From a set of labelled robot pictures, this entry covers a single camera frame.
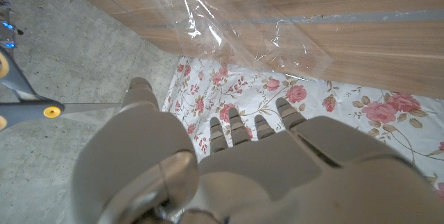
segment concrete floor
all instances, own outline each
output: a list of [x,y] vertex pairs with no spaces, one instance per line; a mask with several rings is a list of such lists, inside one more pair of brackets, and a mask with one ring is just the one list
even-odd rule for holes
[[[85,0],[10,2],[25,32],[17,38],[15,60],[38,94],[62,103],[118,102],[130,78],[142,76],[162,106],[178,56]],[[0,102],[14,100],[0,85]],[[0,132],[0,223],[64,223],[77,155],[111,114],[91,113],[97,124],[57,118]]]

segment plastic wrap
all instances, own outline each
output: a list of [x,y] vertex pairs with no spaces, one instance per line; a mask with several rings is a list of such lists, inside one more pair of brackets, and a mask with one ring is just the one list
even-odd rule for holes
[[185,55],[319,77],[331,60],[267,0],[150,0]]

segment floral fabric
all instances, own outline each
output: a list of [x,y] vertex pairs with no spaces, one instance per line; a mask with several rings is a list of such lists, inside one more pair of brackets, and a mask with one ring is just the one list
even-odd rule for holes
[[257,140],[254,117],[284,126],[275,100],[284,97],[306,118],[332,117],[368,133],[412,161],[444,198],[444,101],[182,57],[163,111],[183,122],[198,159],[210,153],[210,119],[221,121],[229,145],[228,110],[238,109],[248,134]]

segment wood grain surface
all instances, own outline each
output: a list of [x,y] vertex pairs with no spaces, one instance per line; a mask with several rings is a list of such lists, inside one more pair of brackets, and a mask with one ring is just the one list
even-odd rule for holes
[[[160,11],[149,0],[88,0],[128,28],[164,51],[200,56],[195,43],[175,31],[156,27],[167,24]],[[228,0],[215,2],[223,5]],[[253,10],[244,0],[244,12],[220,15],[224,19],[272,17],[270,12],[286,16],[331,15],[354,12],[444,9],[444,0],[266,0],[265,10]],[[300,24],[297,27],[313,40],[332,62],[321,78],[345,83],[389,89],[423,96],[444,98],[444,21],[397,21],[344,24]],[[262,32],[251,32],[250,26],[237,26],[239,40],[250,53],[257,51],[261,34],[275,31],[272,25],[261,26]],[[282,52],[296,52],[299,45],[280,43]],[[288,74],[298,74],[296,67],[262,60],[264,67]],[[237,64],[248,65],[242,60]]]

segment gray robot arm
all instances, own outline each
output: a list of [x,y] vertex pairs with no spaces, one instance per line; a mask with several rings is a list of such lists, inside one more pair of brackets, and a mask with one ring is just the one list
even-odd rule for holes
[[69,188],[72,223],[442,223],[444,204],[393,149],[327,117],[276,101],[286,130],[262,116],[251,141],[229,111],[233,147],[211,119],[197,163],[181,122],[132,80],[122,109],[86,145]]

